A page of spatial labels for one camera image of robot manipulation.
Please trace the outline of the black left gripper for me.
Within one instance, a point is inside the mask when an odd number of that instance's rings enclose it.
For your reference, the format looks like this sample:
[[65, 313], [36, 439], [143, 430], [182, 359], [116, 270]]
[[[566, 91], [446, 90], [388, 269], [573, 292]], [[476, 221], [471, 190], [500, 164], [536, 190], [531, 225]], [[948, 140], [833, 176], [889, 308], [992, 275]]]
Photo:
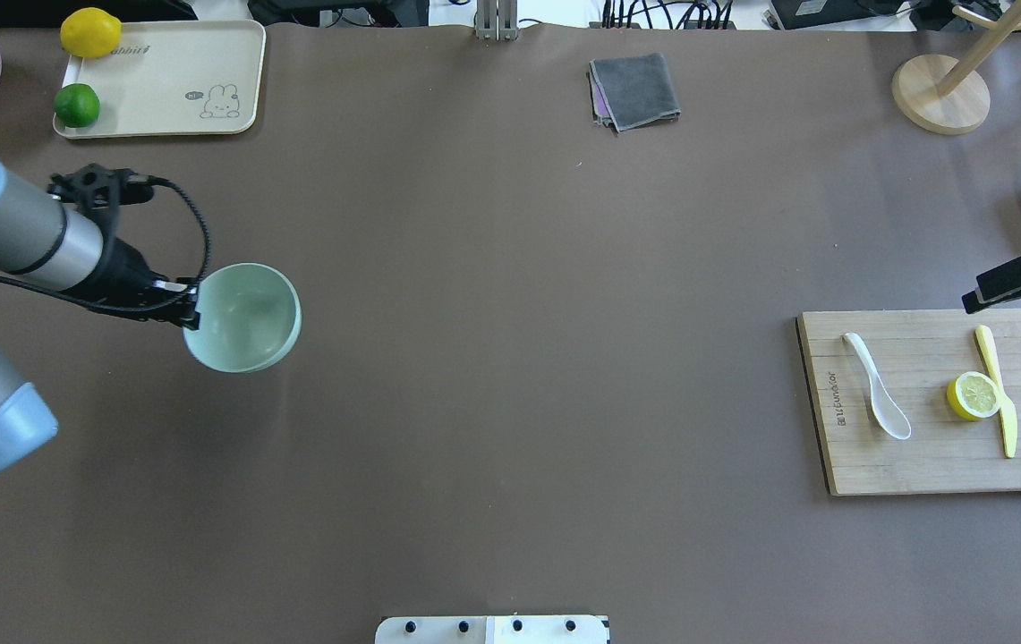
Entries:
[[[166, 301], [196, 301], [198, 294], [198, 283], [174, 282], [153, 273], [142, 254], [121, 238], [114, 238], [104, 249], [93, 273], [72, 286], [72, 298], [109, 314], [141, 314], [144, 309]], [[199, 330], [200, 327], [196, 302], [169, 302], [150, 309], [149, 319], [167, 321], [184, 330]]]

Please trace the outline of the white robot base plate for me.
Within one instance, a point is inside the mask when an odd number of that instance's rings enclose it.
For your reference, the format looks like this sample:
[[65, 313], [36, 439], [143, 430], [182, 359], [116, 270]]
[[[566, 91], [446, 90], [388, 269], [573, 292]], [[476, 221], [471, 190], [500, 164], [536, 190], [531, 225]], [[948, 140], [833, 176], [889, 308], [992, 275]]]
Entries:
[[607, 616], [505, 614], [392, 616], [375, 643], [611, 643]]

